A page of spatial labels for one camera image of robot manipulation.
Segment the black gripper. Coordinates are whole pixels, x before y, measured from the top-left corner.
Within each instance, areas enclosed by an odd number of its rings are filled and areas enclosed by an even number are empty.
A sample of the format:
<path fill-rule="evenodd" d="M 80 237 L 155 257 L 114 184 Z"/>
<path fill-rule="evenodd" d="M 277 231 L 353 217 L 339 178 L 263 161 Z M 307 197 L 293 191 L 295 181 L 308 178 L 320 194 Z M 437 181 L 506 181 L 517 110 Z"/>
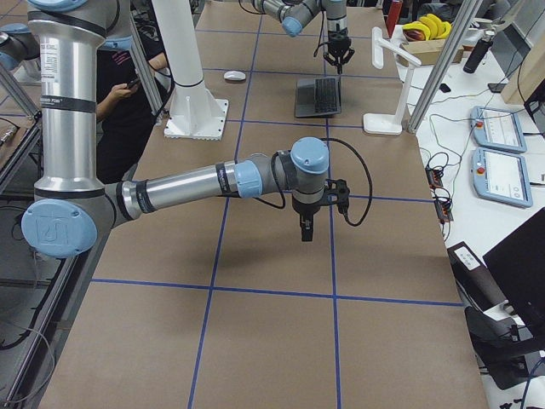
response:
<path fill-rule="evenodd" d="M 313 218 L 320 210 L 320 204 L 316 203 L 303 203 L 295 196 L 292 197 L 292 208 L 299 215 L 300 229 L 301 229 L 301 241 L 312 242 L 313 241 Z"/>
<path fill-rule="evenodd" d="M 352 59 L 355 50 L 351 49 L 352 40 L 348 36 L 348 29 L 328 30 L 327 51 L 323 53 L 323 58 L 331 66 L 337 67 L 338 72 L 343 72 L 343 67 Z"/>

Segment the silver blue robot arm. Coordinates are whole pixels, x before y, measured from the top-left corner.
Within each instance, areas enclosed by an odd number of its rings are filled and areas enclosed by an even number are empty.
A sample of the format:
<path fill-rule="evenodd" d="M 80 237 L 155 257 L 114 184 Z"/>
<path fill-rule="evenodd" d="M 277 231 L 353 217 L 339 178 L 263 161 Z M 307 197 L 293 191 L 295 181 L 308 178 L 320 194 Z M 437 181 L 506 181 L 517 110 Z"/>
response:
<path fill-rule="evenodd" d="M 175 205 L 211 197 L 257 198 L 289 191 L 301 237 L 310 240 L 313 217 L 332 204 L 328 147 L 315 137 L 273 156 L 255 153 L 179 175 L 105 184 L 96 174 L 98 48 L 128 48 L 127 1 L 31 1 L 31 32 L 41 59 L 43 176 L 21 228 L 28 244 L 55 258 L 91 249 L 115 227 Z"/>
<path fill-rule="evenodd" d="M 320 15 L 318 44 L 313 52 L 316 57 L 323 49 L 324 60 L 341 75 L 343 67 L 352 59 L 355 51 L 348 35 L 347 2 L 334 0 L 274 1 L 252 0 L 253 11 L 245 8 L 241 1 L 239 7 L 250 14 L 268 15 L 278 21 L 290 37 L 299 36 L 313 19 Z"/>

